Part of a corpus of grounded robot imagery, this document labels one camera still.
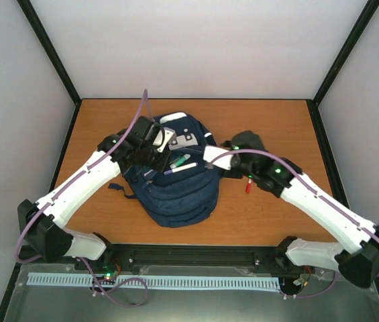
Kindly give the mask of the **green white glue stick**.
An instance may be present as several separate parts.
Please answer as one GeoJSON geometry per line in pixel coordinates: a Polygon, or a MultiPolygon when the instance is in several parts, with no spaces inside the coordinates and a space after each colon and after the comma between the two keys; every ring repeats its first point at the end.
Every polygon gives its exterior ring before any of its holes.
{"type": "Polygon", "coordinates": [[[175,169],[179,166],[181,166],[182,164],[184,164],[189,158],[191,157],[190,154],[184,154],[182,156],[180,156],[179,158],[177,158],[175,161],[173,161],[171,164],[170,164],[170,168],[171,169],[175,169]]]}

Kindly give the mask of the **red capped white marker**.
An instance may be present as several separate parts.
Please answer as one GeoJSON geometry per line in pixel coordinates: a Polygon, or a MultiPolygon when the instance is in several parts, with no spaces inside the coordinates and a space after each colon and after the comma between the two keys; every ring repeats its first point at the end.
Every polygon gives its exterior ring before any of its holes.
{"type": "Polygon", "coordinates": [[[252,180],[249,178],[248,179],[248,183],[246,185],[246,193],[249,194],[250,191],[251,191],[251,187],[252,187],[252,180]]]}

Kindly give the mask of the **navy blue student backpack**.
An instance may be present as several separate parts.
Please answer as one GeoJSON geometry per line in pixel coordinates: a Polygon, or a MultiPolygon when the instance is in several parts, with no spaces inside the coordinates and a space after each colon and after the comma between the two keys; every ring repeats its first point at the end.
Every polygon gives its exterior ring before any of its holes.
{"type": "Polygon", "coordinates": [[[205,146],[217,145],[212,133],[185,112],[159,115],[151,120],[176,132],[176,137],[168,143],[172,156],[165,171],[184,154],[191,157],[182,165],[197,162],[198,166],[170,175],[132,166],[122,175],[133,191],[129,198],[139,201],[162,227],[184,227],[208,219],[216,208],[222,177],[221,169],[207,168],[203,160],[205,146]]]}

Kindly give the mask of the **purple capped white marker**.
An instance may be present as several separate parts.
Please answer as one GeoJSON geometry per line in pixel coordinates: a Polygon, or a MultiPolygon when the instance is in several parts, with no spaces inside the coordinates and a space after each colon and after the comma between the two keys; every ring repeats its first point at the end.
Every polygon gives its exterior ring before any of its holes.
{"type": "Polygon", "coordinates": [[[185,170],[188,170],[188,169],[191,169],[191,168],[195,168],[197,166],[198,166],[197,162],[192,162],[190,164],[185,164],[185,165],[182,165],[182,166],[179,166],[179,167],[176,167],[176,168],[171,168],[170,170],[166,170],[163,173],[163,175],[170,175],[170,174],[173,174],[173,173],[177,173],[177,172],[185,171],[185,170]]]}

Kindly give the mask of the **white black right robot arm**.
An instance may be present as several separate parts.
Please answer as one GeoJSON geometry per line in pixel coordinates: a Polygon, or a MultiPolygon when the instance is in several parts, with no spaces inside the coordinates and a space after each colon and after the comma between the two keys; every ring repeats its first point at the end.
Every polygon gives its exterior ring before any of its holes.
{"type": "Polygon", "coordinates": [[[269,153],[252,131],[237,134],[223,146],[229,151],[220,161],[231,177],[251,178],[263,191],[306,213],[336,240],[324,243],[295,238],[284,251],[288,261],[336,270],[355,286],[371,286],[379,277],[379,223],[328,195],[289,159],[269,153]]]}

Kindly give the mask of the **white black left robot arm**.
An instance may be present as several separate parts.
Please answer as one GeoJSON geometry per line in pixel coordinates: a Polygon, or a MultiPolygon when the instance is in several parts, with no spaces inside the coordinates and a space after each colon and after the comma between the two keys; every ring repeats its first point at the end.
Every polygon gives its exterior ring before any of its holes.
{"type": "Polygon", "coordinates": [[[173,129],[141,116],[127,129],[103,139],[91,157],[60,186],[36,202],[17,207],[20,241],[26,241],[47,262],[63,257],[89,259],[100,270],[113,265],[114,253],[98,233],[67,228],[76,211],[111,179],[132,166],[147,166],[162,172],[171,156],[168,143],[173,129]]]}

